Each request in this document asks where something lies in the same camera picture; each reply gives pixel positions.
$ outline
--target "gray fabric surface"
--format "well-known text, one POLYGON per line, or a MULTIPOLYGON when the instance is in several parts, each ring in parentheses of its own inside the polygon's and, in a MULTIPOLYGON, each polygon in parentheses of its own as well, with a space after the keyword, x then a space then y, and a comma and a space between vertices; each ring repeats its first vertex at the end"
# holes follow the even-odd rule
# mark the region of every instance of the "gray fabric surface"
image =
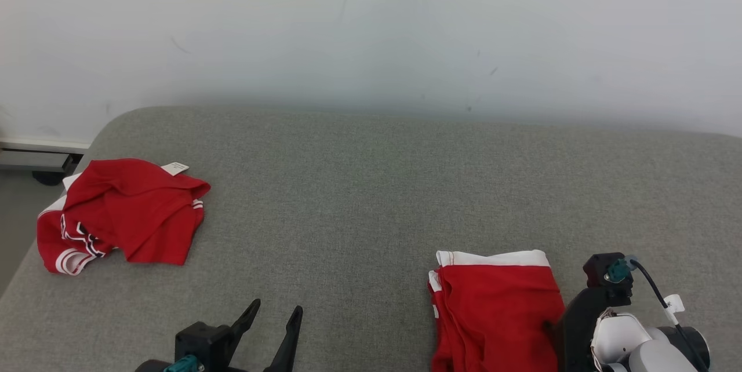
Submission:
POLYGON ((37 214, 62 190, 42 185, 31 171, 0 171, 0 296, 37 237, 37 214))
MULTIPOLYGON (((295 304, 295 370, 427 370, 436 250, 541 249, 568 301, 592 253, 641 257, 715 370, 739 346, 742 140, 674 132, 417 121, 250 108, 120 116, 89 159, 179 161, 207 180, 183 267, 120 254, 79 277, 32 249, 0 300, 2 370, 132 371, 172 358, 191 322, 231 323, 262 298, 233 366, 262 370, 295 304)), ((630 311, 666 324, 643 279, 630 311)))

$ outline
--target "clothing tag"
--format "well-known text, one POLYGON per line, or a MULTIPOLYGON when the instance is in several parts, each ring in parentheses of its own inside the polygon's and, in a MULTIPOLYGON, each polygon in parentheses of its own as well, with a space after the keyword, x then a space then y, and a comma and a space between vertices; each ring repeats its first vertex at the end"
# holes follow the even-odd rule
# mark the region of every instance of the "clothing tag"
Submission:
POLYGON ((177 174, 180 174, 180 172, 185 171, 189 167, 190 166, 183 165, 182 163, 179 163, 179 162, 173 162, 173 163, 169 163, 169 164, 167 164, 165 166, 160 166, 160 168, 165 169, 165 171, 167 173, 171 174, 172 176, 176 176, 177 174))

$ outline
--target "black cable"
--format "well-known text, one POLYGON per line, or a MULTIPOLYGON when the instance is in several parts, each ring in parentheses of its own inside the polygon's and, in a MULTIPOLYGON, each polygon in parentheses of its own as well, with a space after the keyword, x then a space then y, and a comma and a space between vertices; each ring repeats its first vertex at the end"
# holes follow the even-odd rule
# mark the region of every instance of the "black cable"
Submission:
MULTIPOLYGON (((654 283, 654 280, 652 280, 652 277, 649 276, 649 272, 647 272, 647 269, 644 269, 642 264, 639 263, 636 259, 632 259, 628 263, 633 264, 633 266, 636 266, 639 268, 639 270, 642 271, 642 274, 644 274, 644 278, 647 278, 647 282, 649 282, 649 286, 652 287, 652 290, 654 291, 654 294, 657 296, 657 299, 660 300, 660 304, 662 304, 662 307, 667 309, 667 303, 665 302, 665 298, 662 298, 662 294, 660 294, 660 290, 657 289, 657 285, 654 283)), ((695 356, 696 360, 698 361, 698 365, 701 367, 701 372, 708 372, 708 367, 705 366, 705 362, 700 357, 698 352, 695 350, 694 346, 691 345, 691 342, 688 340, 688 337, 686 336, 686 333, 683 331, 683 327, 681 327, 680 324, 674 324, 675 329, 678 330, 679 335, 683 337, 684 342, 688 346, 688 348, 692 351, 693 356, 695 356)))

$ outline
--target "white wall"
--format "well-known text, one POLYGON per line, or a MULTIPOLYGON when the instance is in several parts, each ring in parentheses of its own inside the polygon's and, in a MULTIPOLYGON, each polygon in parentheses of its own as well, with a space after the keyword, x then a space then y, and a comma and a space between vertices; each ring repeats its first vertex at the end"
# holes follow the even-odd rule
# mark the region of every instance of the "white wall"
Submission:
POLYGON ((197 100, 742 136, 740 92, 742 0, 0 0, 16 139, 197 100))

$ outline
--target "teal connector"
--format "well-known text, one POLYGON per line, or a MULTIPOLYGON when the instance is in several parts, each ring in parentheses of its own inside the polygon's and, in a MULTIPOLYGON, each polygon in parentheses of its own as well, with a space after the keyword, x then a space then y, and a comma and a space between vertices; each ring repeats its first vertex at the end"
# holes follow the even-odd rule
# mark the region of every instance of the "teal connector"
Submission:
POLYGON ((203 369, 196 356, 188 355, 171 364, 169 367, 165 367, 162 372, 201 372, 201 370, 203 369))
POLYGON ((621 280, 624 280, 629 276, 631 270, 631 267, 626 264, 625 259, 619 259, 609 266, 608 274, 605 275, 605 279, 618 284, 621 280))

